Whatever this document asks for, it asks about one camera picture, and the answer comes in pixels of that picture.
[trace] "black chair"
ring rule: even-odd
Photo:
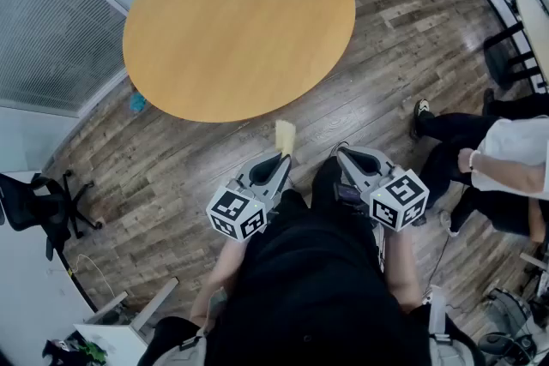
[[[47,235],[45,255],[49,261],[53,258],[53,250],[62,253],[65,242],[70,238],[69,220],[73,225],[76,239],[83,236],[78,231],[76,218],[88,224],[92,229],[100,229],[103,225],[93,224],[78,211],[78,201],[93,182],[86,183],[73,199],[70,195],[67,177],[72,171],[63,174],[63,186],[50,178],[39,174],[34,176],[31,183],[22,183],[11,177],[0,174],[0,225],[7,219],[16,231],[40,225]],[[35,190],[44,186],[50,191],[49,195],[36,195]]]

